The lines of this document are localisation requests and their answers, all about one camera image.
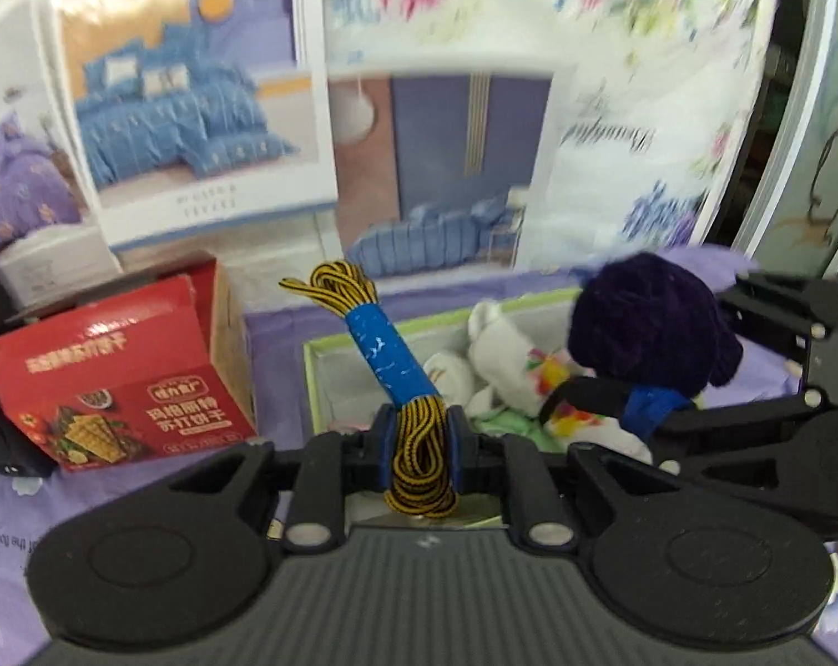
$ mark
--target white pillow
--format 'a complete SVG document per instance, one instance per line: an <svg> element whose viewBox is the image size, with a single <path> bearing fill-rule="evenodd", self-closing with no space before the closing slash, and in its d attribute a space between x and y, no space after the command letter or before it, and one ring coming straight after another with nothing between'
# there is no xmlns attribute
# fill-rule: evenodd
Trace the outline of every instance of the white pillow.
<svg viewBox="0 0 838 666"><path fill-rule="evenodd" d="M191 88L191 77L183 64L145 70L144 82L145 97L158 97L174 90Z"/></svg>
<svg viewBox="0 0 838 666"><path fill-rule="evenodd" d="M105 60L105 87L138 77L138 60L134 55L108 57Z"/></svg>

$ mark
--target purple tablecloth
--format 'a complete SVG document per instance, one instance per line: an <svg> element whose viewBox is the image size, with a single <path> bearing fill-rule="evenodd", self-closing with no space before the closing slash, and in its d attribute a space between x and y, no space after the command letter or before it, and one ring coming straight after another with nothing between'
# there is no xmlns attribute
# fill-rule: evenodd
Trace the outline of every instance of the purple tablecloth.
<svg viewBox="0 0 838 666"><path fill-rule="evenodd" d="M724 249L670 251L668 257L699 275L711 289L733 283L749 268L741 255ZM387 295L382 305L391 320L405 320L465 308L481 298L512 298L576 284L570 273L526 273ZM249 339L260 433L279 448L300 447L310 429L302 344L345 330L341 320L307 305L249 316ZM746 344L740 372L725 388L709 388L707 405L755 400L794 391L796 384L773 353ZM177 471L200 456L137 463L107 471L56 473L42 487L0 476L0 666L27 660L46 632L27 596L23 570L27 553L54 524ZM31 496L20 496L18 492Z"/></svg>

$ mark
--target green cloth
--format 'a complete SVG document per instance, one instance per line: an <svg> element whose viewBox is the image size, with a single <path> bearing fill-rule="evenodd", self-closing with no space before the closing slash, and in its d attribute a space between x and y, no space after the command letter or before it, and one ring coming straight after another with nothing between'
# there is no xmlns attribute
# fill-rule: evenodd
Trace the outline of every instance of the green cloth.
<svg viewBox="0 0 838 666"><path fill-rule="evenodd" d="M530 438L544 453L563 453L558 440L536 420L510 408L496 408L471 419L474 429L484 435L499 438L507 433Z"/></svg>

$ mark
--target red box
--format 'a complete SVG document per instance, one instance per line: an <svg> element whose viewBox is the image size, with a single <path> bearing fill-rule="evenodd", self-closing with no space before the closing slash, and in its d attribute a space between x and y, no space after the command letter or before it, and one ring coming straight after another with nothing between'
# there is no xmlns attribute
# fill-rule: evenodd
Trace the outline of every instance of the red box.
<svg viewBox="0 0 838 666"><path fill-rule="evenodd" d="M243 316L203 264L0 337L0 404L69 471L255 435Z"/></svg>

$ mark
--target cable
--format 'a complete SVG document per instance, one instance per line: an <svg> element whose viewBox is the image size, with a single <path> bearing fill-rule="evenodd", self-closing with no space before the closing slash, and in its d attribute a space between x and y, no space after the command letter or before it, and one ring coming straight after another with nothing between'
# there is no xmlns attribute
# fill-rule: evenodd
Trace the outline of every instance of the cable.
<svg viewBox="0 0 838 666"><path fill-rule="evenodd" d="M456 509L447 467L447 406L378 306L376 285L360 267L318 265L310 282L285 277L280 287L336 313L398 407L398 438L385 502L412 516L443 518Z"/></svg>

